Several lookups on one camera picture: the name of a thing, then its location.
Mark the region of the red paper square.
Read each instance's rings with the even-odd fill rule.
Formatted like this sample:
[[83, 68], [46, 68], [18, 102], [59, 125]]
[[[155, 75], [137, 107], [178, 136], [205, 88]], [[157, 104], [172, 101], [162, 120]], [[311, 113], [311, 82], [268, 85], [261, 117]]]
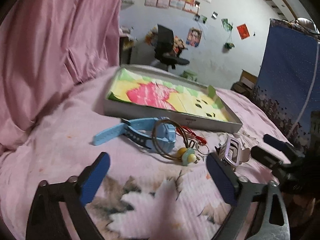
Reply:
[[237, 30], [238, 30], [238, 33], [239, 33], [240, 38], [242, 40], [250, 37], [250, 33], [248, 31], [246, 24], [242, 24], [242, 25], [237, 26]]

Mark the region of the wooden desk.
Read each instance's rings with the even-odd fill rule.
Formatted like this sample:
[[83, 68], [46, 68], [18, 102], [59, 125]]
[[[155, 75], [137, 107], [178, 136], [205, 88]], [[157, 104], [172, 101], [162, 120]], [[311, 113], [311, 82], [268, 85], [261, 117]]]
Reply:
[[119, 28], [119, 64], [130, 64], [132, 51], [135, 46], [136, 38], [131, 35], [131, 29]]

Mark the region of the pink floral bedspread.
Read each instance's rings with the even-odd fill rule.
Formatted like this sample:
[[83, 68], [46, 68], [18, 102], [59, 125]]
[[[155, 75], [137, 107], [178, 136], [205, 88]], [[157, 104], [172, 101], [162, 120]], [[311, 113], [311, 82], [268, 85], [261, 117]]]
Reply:
[[111, 167], [86, 206], [105, 239], [211, 239], [230, 210], [204, 161], [183, 167], [148, 154], [125, 137], [91, 144], [119, 119], [104, 115], [104, 95], [115, 67], [71, 89], [43, 112], [24, 143], [1, 155], [1, 218], [24, 239], [40, 181], [66, 181], [100, 152]]

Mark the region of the silver ring hoops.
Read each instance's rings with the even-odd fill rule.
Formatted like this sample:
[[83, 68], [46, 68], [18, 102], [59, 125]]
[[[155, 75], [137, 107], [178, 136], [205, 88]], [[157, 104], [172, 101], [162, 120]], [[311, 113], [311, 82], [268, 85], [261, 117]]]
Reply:
[[202, 156], [207, 156], [208, 154], [210, 154], [210, 148], [207, 144], [196, 143], [195, 150]]

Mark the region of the colourful cartoon paper liner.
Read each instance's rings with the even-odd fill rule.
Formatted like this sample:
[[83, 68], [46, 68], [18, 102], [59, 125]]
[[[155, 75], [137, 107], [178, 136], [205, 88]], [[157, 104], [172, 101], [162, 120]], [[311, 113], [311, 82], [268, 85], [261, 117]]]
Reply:
[[126, 68], [116, 77], [107, 98], [217, 121], [231, 120], [214, 88], [203, 92], [170, 81], [139, 75]]

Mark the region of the blue starry wardrobe cover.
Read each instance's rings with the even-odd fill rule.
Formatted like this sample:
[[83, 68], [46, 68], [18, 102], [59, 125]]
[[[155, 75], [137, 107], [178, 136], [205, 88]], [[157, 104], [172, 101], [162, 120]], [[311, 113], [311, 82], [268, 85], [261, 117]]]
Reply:
[[305, 152], [319, 136], [319, 35], [271, 19], [252, 101]]

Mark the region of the anime character poster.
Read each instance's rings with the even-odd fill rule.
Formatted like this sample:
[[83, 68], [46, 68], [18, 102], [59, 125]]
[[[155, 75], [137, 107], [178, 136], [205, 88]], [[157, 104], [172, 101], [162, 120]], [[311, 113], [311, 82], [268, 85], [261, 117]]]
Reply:
[[200, 29], [191, 28], [189, 29], [185, 44], [196, 48], [200, 44], [201, 37], [202, 37], [202, 31]]

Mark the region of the pink curtain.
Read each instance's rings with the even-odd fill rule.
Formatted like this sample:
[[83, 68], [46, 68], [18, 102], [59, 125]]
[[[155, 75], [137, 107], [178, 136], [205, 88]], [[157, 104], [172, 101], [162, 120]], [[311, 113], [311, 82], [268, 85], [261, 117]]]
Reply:
[[70, 90], [119, 64], [121, 0], [18, 0], [1, 23], [1, 151]]

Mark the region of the green plastic stool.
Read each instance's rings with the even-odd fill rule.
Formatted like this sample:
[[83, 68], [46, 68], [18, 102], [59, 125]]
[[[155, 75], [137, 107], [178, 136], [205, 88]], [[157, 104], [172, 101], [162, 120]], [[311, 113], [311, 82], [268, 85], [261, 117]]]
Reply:
[[191, 81], [197, 81], [197, 74], [191, 70], [184, 70], [180, 77]]

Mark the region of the beige square watch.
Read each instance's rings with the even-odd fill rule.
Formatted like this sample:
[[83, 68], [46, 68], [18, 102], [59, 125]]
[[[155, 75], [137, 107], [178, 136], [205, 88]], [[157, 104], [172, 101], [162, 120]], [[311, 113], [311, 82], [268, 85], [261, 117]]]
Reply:
[[251, 150], [249, 148], [241, 149], [241, 142], [233, 137], [228, 136], [226, 142], [216, 147], [216, 153], [219, 159], [235, 171], [242, 163], [249, 161]]

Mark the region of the green hanging ornament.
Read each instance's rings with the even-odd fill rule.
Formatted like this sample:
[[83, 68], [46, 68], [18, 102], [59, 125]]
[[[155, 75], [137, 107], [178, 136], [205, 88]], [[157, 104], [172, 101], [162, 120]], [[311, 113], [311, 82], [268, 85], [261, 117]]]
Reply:
[[234, 47], [235, 47], [235, 45], [233, 43], [231, 43], [231, 42], [226, 42], [224, 44], [224, 48], [227, 49], [227, 50], [231, 50]]

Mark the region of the black office chair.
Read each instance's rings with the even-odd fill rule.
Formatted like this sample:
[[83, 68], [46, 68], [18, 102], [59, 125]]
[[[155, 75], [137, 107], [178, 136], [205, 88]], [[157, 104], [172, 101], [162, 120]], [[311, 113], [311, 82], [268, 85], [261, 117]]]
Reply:
[[190, 61], [181, 58], [181, 54], [186, 50], [185, 42], [174, 35], [174, 32], [158, 24], [155, 29], [152, 30], [151, 45], [154, 48], [155, 59], [159, 61], [165, 71], [169, 71], [169, 68], [175, 70], [176, 66], [187, 66]]

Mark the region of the light blue digital watch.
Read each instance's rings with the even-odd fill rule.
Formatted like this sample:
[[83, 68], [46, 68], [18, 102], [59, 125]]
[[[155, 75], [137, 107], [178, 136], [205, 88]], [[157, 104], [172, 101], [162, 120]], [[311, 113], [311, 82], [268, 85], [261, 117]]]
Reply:
[[96, 134], [92, 144], [99, 146], [124, 135], [135, 144], [151, 152], [162, 149], [164, 153], [170, 153], [176, 142], [176, 128], [167, 122], [157, 124], [160, 120], [164, 120], [164, 118], [123, 119], [116, 126]]

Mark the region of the grey cardboard tray box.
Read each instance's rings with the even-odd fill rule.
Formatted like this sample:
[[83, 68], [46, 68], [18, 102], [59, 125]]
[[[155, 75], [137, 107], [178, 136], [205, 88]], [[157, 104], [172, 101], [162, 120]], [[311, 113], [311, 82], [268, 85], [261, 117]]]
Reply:
[[236, 133], [242, 127], [213, 86], [151, 66], [122, 65], [108, 83], [104, 113], [124, 119], [168, 117], [206, 131]]

